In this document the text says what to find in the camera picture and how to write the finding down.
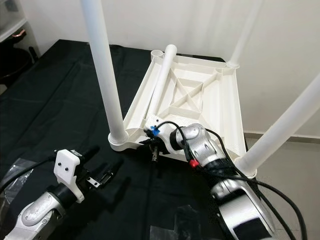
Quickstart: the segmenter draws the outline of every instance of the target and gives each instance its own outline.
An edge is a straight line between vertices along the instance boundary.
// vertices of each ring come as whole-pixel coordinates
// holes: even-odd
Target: white tube
[[[252,33],[252,30],[254,28],[254,25],[256,23],[258,14],[260,12],[260,9],[263,3],[264,3],[264,0],[254,0],[253,6],[245,21],[242,33],[232,53],[231,59],[226,64],[229,68],[239,67],[240,55],[242,54],[246,44],[248,43],[248,40],[250,38],[250,35]]]
[[[82,0],[81,3],[95,71],[109,124],[109,140],[114,144],[122,144],[128,139],[128,133],[125,131],[121,114],[101,0]]]
[[[282,116],[235,165],[248,177],[254,177],[264,163],[320,108],[320,73]]]
[[[168,45],[164,51],[164,59],[162,62],[161,70],[158,75],[155,88],[153,90],[152,98],[150,101],[149,109],[147,112],[147,118],[150,114],[155,115],[158,110],[159,102],[164,90],[166,80],[170,71],[171,64],[174,60],[174,57],[177,54],[177,47],[175,45]]]

